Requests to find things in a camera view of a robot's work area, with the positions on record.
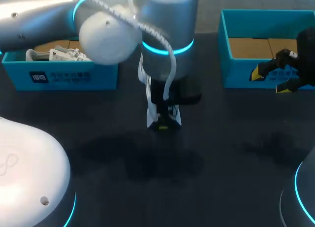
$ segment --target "white cable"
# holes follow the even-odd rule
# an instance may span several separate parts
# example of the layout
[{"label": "white cable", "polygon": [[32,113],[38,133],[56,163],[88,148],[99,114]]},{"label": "white cable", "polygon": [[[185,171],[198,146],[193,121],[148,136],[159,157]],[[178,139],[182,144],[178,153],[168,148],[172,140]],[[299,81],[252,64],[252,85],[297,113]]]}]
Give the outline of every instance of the white cable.
[{"label": "white cable", "polygon": [[112,14],[113,16],[115,16],[115,17],[123,20],[124,22],[132,25],[133,27],[140,29],[140,30],[152,35],[155,39],[157,39],[165,47],[165,49],[169,53],[169,57],[171,60],[171,70],[170,70],[168,78],[165,82],[164,92],[163,92],[163,100],[167,100],[168,96],[169,96],[169,88],[170,88],[170,86],[171,86],[171,84],[175,78],[176,67],[177,67],[174,51],[173,51],[171,45],[168,43],[168,41],[155,29],[138,22],[136,19],[130,19],[130,18],[123,16],[121,13],[110,8],[106,3],[102,2],[101,0],[90,0],[90,1],[92,3],[98,5],[98,6],[102,7],[105,11]]},{"label": "white cable", "polygon": [[158,121],[158,114],[157,114],[157,106],[154,105],[151,101],[151,89],[150,89],[150,84],[151,84],[151,77],[148,76],[143,68],[143,56],[141,54],[140,57],[140,62],[139,62],[139,70],[141,71],[141,75],[145,78],[145,85],[146,85],[146,96],[147,96],[147,101],[148,101],[148,110],[150,113],[151,118],[153,119],[154,122]]}]

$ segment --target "yellow object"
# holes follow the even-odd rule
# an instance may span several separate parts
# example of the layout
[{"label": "yellow object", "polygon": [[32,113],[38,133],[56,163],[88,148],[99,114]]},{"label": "yellow object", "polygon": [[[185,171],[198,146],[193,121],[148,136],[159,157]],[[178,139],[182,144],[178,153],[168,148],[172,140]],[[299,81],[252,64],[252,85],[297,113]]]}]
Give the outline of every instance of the yellow object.
[{"label": "yellow object", "polygon": [[276,93],[291,93],[291,91],[289,89],[284,89],[283,91],[279,91],[276,88]]},{"label": "yellow object", "polygon": [[158,128],[159,130],[167,130],[168,129],[168,127],[167,126],[159,126],[159,128]]},{"label": "yellow object", "polygon": [[262,78],[262,76],[258,74],[258,66],[257,66],[256,69],[254,69],[254,71],[252,72],[251,80],[255,81],[259,78]]}]

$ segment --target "cardboard divider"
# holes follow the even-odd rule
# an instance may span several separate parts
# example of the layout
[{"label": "cardboard divider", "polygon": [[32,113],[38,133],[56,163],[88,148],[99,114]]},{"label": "cardboard divider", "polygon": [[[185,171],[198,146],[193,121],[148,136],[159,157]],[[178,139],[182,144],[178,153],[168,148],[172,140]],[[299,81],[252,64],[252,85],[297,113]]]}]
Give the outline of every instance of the cardboard divider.
[{"label": "cardboard divider", "polygon": [[38,51],[38,52],[50,51],[50,49],[53,49],[58,45],[68,49],[69,43],[70,43],[69,40],[52,41],[52,42],[48,42],[46,44],[36,46],[36,47],[34,47],[34,50]]},{"label": "cardboard divider", "polygon": [[296,39],[229,38],[232,56],[242,59],[271,59],[282,49],[297,52]]},{"label": "cardboard divider", "polygon": [[232,56],[244,59],[271,59],[273,57],[267,39],[229,38]]},{"label": "cardboard divider", "polygon": [[289,49],[297,53],[296,39],[270,38],[268,41],[274,58],[276,57],[276,54],[282,49]]}]

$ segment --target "open box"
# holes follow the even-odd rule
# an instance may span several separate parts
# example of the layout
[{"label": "open box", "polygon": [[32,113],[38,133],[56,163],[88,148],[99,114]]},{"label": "open box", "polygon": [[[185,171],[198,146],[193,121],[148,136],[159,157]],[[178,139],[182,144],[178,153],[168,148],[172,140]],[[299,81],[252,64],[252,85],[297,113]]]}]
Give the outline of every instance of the open box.
[{"label": "open box", "polygon": [[[276,69],[269,73],[263,81],[250,81],[251,72],[260,62],[269,61],[283,48],[294,48],[293,39],[307,27],[315,27],[313,11],[222,10],[218,44],[224,87],[274,89],[278,84],[296,77],[296,69],[287,66],[285,70]],[[243,54],[244,48],[247,48],[250,57]],[[302,89],[314,90],[315,87],[304,86]]]},{"label": "open box", "polygon": [[92,61],[26,62],[27,50],[6,52],[2,64],[17,91],[114,90],[118,65]]}]

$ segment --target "label on box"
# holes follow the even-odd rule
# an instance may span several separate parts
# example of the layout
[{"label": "label on box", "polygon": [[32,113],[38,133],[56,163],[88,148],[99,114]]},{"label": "label on box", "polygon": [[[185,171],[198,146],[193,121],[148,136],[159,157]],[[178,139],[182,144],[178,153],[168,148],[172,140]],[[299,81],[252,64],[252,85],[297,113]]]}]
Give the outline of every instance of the label on box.
[{"label": "label on box", "polygon": [[49,83],[45,72],[30,72],[30,76],[34,83]]},{"label": "label on box", "polygon": [[90,83],[90,72],[52,72],[50,77],[53,83]]},{"label": "label on box", "polygon": [[290,78],[298,78],[296,75],[297,70],[294,68],[286,68],[285,70],[283,69],[277,69],[274,71],[271,71],[266,80],[267,81],[272,81],[272,82],[285,82],[289,80]]}]

